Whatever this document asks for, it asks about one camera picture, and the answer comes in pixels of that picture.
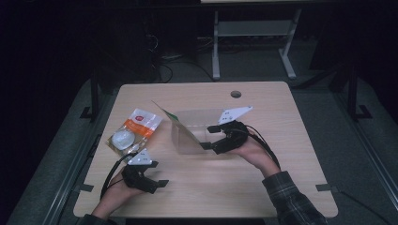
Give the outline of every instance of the orange label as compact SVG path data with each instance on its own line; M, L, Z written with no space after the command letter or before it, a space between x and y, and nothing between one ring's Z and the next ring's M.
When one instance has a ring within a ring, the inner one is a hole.
M126 122L124 123L124 125L131 130L132 132L139 134L141 136L144 136L146 138L149 138L152 133L153 130L150 129L149 127L145 127L143 125L134 123L134 121L132 121L131 119L126 120Z

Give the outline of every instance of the dark background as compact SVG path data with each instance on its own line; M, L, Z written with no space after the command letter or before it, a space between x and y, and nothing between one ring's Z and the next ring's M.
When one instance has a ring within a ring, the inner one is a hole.
M212 36L211 10L91 10L104 9L103 3L106 1L0 3L2 224L23 194L75 95L92 74L99 76L105 92L122 83L151 83L155 80L151 64L156 64L161 52L146 50L145 34L156 34L161 50L171 47L187 53L194 53L196 37ZM122 8L148 1L113 3ZM234 10L230 14L233 19L248 16ZM349 54L395 121L397 14L393 1L305 7L296 34L296 38L321 41L314 68L330 68Z

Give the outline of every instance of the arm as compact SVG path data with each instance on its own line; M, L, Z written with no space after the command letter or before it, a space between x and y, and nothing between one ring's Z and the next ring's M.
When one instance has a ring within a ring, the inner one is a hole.
M105 195L99 201L99 204L91 213L91 215L85 215L80 225L84 224L97 224L97 225L108 225L108 217L118 209L125 202L132 197L144 193L142 190L137 188L127 187L123 181L122 170L111 180Z
M246 159L264 175L263 184L276 208L280 224L328 224L310 200L299 192L288 172L281 172L267 152L249 138L230 151Z

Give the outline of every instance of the light wood table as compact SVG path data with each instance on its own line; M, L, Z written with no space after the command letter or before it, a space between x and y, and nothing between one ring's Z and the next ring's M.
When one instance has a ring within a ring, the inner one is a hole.
M240 98L231 97L239 91ZM78 217L90 214L100 199L103 182L118 155L106 140L139 108L164 119L146 147L159 165L145 176L170 180L155 194L133 198L113 213L123 218L273 218L272 206L261 181L261 173L244 159L212 151L181 155L172 143L172 123L152 102L174 113L186 110L236 108L248 105L253 110L238 121L258 129L289 171L298 189L308 196L326 217L337 215L337 206L329 191L318 192L315 185L326 184L325 176L299 115L298 108L284 82L209 82L173 84L129 84L121 87L103 131L97 152L84 183L94 186L81 191L74 208Z

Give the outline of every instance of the table hole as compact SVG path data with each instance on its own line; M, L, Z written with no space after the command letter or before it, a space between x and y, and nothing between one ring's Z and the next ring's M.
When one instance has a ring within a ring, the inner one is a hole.
M232 98L240 98L240 97L242 97L242 93L240 93L239 91L232 91L231 97Z

